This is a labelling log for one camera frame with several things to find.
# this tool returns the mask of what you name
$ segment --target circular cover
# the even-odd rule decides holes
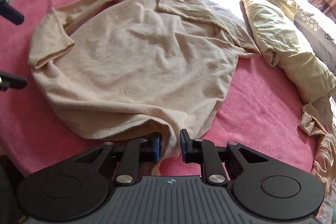
[[[83,217],[101,206],[109,193],[107,180],[89,164],[46,168],[25,178],[17,198],[25,212],[47,221]]]
[[[322,184],[309,173],[289,165],[279,168],[263,163],[244,170],[235,179],[232,192],[248,211],[281,221],[317,213],[324,198]]]

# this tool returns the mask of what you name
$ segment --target red object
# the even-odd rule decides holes
[[[0,69],[28,80],[24,90],[0,93],[0,144],[24,175],[102,142],[79,137],[54,114],[27,65],[34,28],[51,7],[75,1],[14,0],[11,5],[25,15],[25,22],[15,26],[0,18]],[[221,66],[226,69],[225,59]],[[204,138],[221,146],[237,141],[310,172],[316,138],[297,127],[301,106],[282,69],[270,67],[262,57],[239,59],[227,97]],[[199,165],[183,164],[181,157],[164,160],[160,170],[162,175],[200,174]]]

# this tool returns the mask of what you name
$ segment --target metal screw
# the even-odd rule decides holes
[[[225,181],[225,177],[222,175],[211,175],[209,176],[209,180],[213,183],[222,183]]]
[[[132,182],[132,180],[133,180],[133,177],[130,175],[120,175],[117,177],[117,181],[119,183],[130,183]]]

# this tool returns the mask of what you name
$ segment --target gray ribbed plate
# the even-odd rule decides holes
[[[25,223],[43,222],[28,218]],[[266,224],[272,222],[248,215],[235,204],[224,187],[206,185],[199,176],[190,176],[143,177],[136,185],[117,188],[111,199],[95,213],[70,223]],[[295,223],[319,222],[312,217]]]

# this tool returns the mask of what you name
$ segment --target pink blanket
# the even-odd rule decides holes
[[[30,36],[51,7],[76,0],[15,0],[11,4],[26,20],[14,26],[0,18],[0,70],[28,80],[24,90],[0,93],[0,142],[24,174],[75,155],[101,141],[85,140],[53,113],[33,81],[27,65]],[[297,127],[302,103],[283,71],[262,57],[239,60],[228,95],[204,138],[224,146],[238,141],[276,159],[310,172],[316,140]],[[199,174],[197,165],[167,159],[162,175]]]

